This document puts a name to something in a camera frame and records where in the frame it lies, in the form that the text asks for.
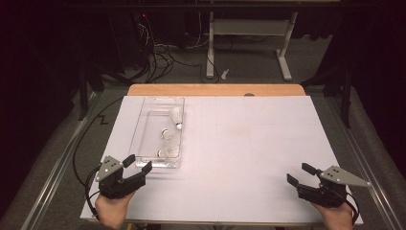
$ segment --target clear box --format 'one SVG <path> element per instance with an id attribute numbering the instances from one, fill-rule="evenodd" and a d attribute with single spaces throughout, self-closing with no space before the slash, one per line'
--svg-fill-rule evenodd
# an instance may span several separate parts
<path id="1" fill-rule="evenodd" d="M 135 165 L 179 168 L 184 98 L 146 97 L 135 128 L 129 154 L 135 154 Z"/>

